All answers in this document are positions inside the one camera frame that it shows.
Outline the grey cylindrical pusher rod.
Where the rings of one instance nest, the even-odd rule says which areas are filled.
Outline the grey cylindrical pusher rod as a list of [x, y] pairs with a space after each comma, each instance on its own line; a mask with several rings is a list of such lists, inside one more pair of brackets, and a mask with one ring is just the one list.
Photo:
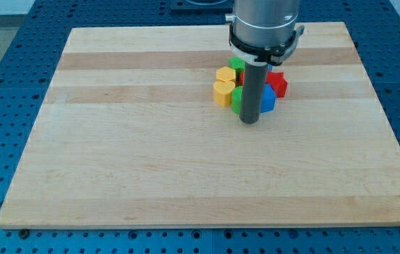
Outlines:
[[254, 66], [246, 63], [239, 118], [243, 123], [256, 123], [260, 117], [268, 65]]

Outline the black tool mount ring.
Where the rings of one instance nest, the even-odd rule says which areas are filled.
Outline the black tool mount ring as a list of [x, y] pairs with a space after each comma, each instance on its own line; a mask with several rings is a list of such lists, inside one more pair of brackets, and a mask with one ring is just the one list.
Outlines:
[[250, 46], [237, 38], [234, 34], [234, 24], [232, 23], [229, 26], [229, 46], [231, 51], [247, 64], [253, 66], [263, 66], [265, 64], [280, 66], [294, 53], [304, 30], [304, 25], [299, 26], [284, 44], [275, 47], [256, 47]]

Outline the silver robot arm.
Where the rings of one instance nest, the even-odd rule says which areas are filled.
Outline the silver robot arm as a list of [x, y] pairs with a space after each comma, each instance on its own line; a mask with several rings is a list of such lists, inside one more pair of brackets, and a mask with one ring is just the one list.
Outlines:
[[260, 118], [268, 66], [280, 66], [296, 50], [304, 27], [295, 27], [299, 0], [235, 0], [225, 15], [232, 52], [245, 61], [239, 118]]

